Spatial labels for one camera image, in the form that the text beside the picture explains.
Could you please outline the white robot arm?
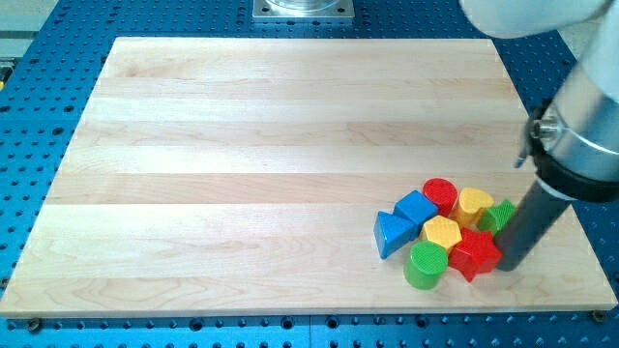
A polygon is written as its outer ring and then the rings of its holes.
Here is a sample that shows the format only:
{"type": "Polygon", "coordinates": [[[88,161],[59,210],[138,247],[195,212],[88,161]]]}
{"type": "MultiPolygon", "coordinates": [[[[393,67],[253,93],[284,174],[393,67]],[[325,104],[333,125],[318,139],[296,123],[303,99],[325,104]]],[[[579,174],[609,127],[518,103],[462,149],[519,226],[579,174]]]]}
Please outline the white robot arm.
{"type": "Polygon", "coordinates": [[[615,1],[460,0],[468,20],[515,39],[600,17],[603,22],[552,101],[528,122],[523,157],[538,183],[567,199],[618,197],[618,4],[615,1]]]}

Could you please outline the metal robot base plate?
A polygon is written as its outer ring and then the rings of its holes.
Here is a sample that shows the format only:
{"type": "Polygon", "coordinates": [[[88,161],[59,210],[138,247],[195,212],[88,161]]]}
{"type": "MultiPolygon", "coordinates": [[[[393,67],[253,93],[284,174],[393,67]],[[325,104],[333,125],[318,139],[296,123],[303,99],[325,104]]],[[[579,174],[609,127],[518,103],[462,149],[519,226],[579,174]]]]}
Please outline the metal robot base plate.
{"type": "Polygon", "coordinates": [[[253,0],[252,17],[283,18],[352,18],[352,0],[253,0]]]}

